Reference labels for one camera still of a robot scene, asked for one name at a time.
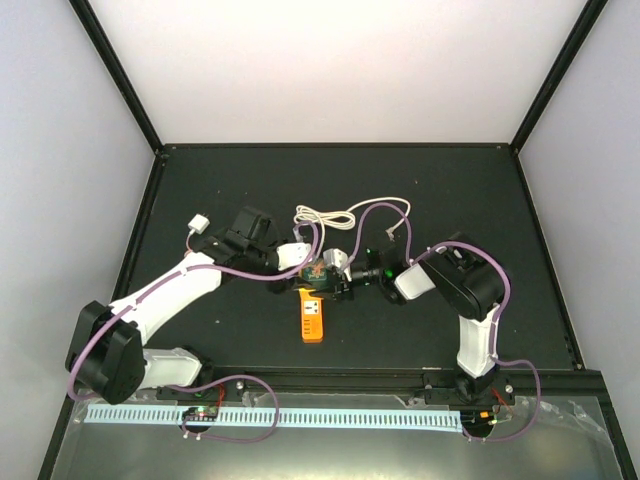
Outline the orange power strip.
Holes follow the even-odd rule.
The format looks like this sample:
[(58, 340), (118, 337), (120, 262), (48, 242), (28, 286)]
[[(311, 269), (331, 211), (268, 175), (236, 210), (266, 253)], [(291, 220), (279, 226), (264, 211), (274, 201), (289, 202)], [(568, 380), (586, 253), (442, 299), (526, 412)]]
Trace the orange power strip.
[(302, 341), (307, 344), (321, 343), (324, 339), (323, 299), (306, 289), (300, 289), (298, 293)]

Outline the green cube socket adapter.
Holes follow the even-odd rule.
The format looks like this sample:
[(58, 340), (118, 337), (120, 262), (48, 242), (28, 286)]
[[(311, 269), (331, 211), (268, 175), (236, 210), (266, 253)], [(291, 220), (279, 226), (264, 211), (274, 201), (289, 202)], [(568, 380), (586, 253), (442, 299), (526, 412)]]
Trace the green cube socket adapter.
[(323, 262), (316, 262), (307, 266), (300, 273), (303, 287), (308, 290), (318, 291), (329, 286), (330, 279), (327, 268)]

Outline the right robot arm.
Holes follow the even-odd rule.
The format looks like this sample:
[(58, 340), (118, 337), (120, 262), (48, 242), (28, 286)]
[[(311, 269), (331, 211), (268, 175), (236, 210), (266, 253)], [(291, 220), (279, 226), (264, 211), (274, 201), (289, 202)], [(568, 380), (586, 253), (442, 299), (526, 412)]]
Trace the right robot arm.
[(437, 291), (459, 321), (457, 396), (476, 403), (491, 390), (499, 372), (497, 336), (502, 311), (511, 295), (510, 280), (501, 265), (461, 233), (408, 260), (392, 240), (367, 248), (357, 262), (339, 249), (322, 254), (330, 291), (349, 298), (355, 288), (375, 285), (392, 304), (404, 305)]

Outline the white usb charger plug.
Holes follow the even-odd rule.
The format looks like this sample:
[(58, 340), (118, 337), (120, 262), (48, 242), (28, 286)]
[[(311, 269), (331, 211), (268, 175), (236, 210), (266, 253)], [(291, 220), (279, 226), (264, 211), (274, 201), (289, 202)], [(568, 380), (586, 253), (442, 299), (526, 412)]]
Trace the white usb charger plug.
[(190, 235), (201, 235), (209, 225), (209, 218), (202, 214), (196, 214), (187, 224)]

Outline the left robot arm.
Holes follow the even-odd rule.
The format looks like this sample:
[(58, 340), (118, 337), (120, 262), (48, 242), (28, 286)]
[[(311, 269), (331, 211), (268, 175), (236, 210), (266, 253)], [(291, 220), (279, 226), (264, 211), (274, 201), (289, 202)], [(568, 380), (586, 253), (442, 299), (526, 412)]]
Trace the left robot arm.
[(229, 227), (209, 234), (208, 226), (206, 218), (194, 217), (183, 259), (149, 285), (82, 308), (65, 360), (71, 399), (81, 400), (80, 386), (111, 405), (162, 387), (207, 397), (215, 376), (204, 368), (204, 357), (187, 347), (153, 349), (149, 341), (179, 312), (234, 278), (279, 282), (296, 276), (314, 259), (321, 238), (315, 231), (306, 241), (298, 227), (292, 240), (276, 238), (271, 217), (251, 207)]

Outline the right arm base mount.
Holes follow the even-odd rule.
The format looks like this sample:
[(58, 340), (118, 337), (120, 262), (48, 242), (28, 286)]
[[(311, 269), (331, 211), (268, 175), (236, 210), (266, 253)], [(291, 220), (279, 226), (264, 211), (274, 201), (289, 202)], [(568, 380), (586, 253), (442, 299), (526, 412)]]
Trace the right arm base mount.
[(504, 393), (510, 379), (496, 367), (477, 379), (460, 369), (425, 371), (422, 383), (427, 403), (492, 406), (498, 402), (494, 390)]

